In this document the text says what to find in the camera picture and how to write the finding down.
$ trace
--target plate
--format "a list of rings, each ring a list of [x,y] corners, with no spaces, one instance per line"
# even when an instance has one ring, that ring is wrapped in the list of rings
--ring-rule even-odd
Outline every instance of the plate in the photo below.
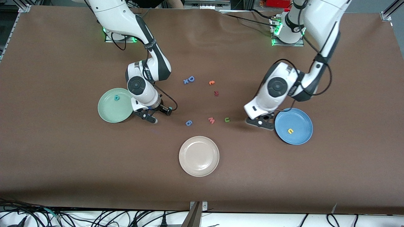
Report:
[[[313,134],[313,123],[309,116],[296,108],[284,109],[275,118],[275,131],[279,137],[292,145],[301,145],[309,141]]]
[[[98,102],[98,114],[109,123],[118,123],[127,119],[133,112],[130,92],[124,88],[107,91]]]
[[[219,149],[209,138],[189,138],[179,150],[179,163],[186,173],[194,177],[211,174],[219,163]]]

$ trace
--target blue plate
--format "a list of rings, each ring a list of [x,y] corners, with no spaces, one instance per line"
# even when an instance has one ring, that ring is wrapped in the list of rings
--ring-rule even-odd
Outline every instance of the blue plate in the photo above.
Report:
[[[279,137],[292,145],[304,144],[313,134],[313,123],[309,116],[296,108],[284,109],[275,118],[275,131]]]

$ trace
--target red object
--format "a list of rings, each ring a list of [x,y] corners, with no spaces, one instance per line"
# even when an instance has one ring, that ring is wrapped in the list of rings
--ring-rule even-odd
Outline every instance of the red object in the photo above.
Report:
[[[290,0],[267,0],[266,5],[276,8],[288,8],[290,5]]]

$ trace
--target beige plate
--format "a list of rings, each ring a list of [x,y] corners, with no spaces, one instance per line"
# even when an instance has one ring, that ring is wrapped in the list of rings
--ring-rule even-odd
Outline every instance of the beige plate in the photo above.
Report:
[[[189,138],[179,150],[182,169],[194,177],[204,177],[213,172],[219,163],[219,149],[207,137]]]

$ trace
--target green plate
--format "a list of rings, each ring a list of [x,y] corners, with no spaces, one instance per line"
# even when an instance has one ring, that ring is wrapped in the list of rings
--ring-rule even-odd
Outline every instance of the green plate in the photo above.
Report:
[[[118,123],[127,119],[133,112],[130,92],[124,88],[107,91],[98,102],[98,114],[110,123]]]

